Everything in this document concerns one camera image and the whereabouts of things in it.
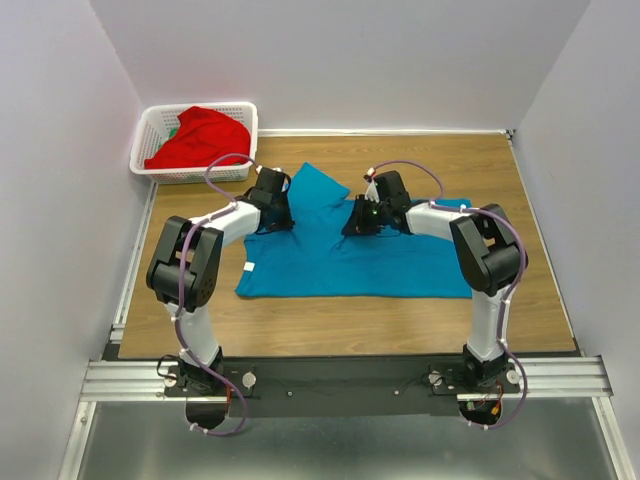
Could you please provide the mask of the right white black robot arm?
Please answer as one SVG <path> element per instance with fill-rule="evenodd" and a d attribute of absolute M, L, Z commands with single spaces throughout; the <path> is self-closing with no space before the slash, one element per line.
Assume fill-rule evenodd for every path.
<path fill-rule="evenodd" d="M 359 195 L 342 234 L 373 236 L 384 227 L 454 245 L 462 276 L 472 290 L 472 327 L 459 378 L 474 392 L 497 383 L 508 368 L 511 299 L 528 265 L 522 241 L 502 208 L 454 208 L 434 201 L 402 205 Z"/>

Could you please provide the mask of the blue t shirt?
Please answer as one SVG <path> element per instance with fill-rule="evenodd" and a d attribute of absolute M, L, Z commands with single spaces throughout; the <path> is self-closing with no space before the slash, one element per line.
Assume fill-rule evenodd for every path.
<path fill-rule="evenodd" d="M 354 206 L 349 194 L 304 164 L 288 193 L 293 229 L 245 238 L 246 263 L 236 294 L 470 298 L 454 245 L 447 240 L 391 228 L 374 236 L 343 236 Z"/>

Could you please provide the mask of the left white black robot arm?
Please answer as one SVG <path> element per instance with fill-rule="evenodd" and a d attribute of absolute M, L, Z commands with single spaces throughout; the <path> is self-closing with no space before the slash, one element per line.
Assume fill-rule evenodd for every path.
<path fill-rule="evenodd" d="M 146 284 L 164 304 L 180 345 L 177 372 L 165 376 L 167 384 L 202 396 L 231 389 L 223 377 L 222 348 L 208 307 L 222 251 L 248 235 L 289 231 L 293 226 L 287 193 L 255 188 L 215 212 L 166 221 Z"/>

